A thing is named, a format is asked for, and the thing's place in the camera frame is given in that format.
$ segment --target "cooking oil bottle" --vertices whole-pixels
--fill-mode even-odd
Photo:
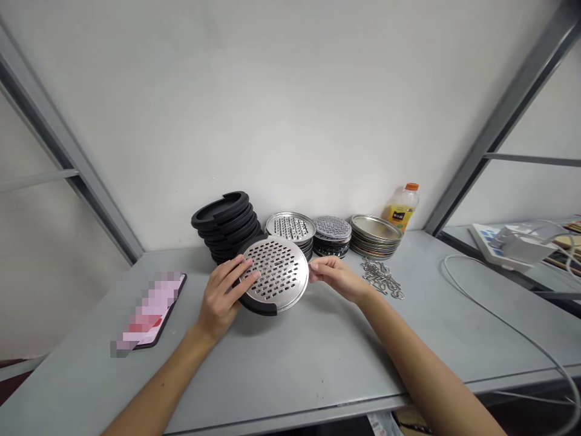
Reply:
[[[401,231],[405,231],[407,223],[418,207],[418,188],[417,183],[408,183],[403,191],[389,199],[381,217]]]

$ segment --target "stack of metal graters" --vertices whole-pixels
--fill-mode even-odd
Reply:
[[[293,241],[303,252],[307,262],[313,256],[315,223],[309,217],[296,212],[279,212],[266,221],[264,232]]]
[[[319,256],[345,257],[351,240],[351,226],[347,221],[330,215],[314,220],[315,238],[313,250]]]
[[[404,234],[393,224],[371,215],[353,215],[350,247],[362,256],[389,259],[399,247]]]

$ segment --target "person's right hand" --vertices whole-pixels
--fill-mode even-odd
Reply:
[[[324,281],[345,299],[359,304],[374,289],[363,278],[355,274],[337,256],[313,259],[309,268],[309,283]]]

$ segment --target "stainless steel grater plate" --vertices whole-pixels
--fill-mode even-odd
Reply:
[[[341,218],[325,215],[313,221],[317,234],[323,236],[321,239],[343,240],[351,236],[351,226]]]
[[[315,235],[315,224],[305,215],[296,212],[279,212],[268,218],[266,231],[295,243],[305,242]]]
[[[309,265],[296,244],[277,236],[263,236],[251,242],[243,254],[254,263],[240,280],[254,271],[261,274],[246,292],[248,297],[258,303],[275,304],[276,312],[287,310],[299,301],[309,283]],[[252,304],[245,306],[253,310]]]

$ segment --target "white charger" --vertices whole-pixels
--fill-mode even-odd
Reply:
[[[514,232],[507,227],[498,233],[497,241],[501,243],[500,249],[506,257],[530,264],[540,262],[557,250],[552,242],[545,242],[536,235]]]

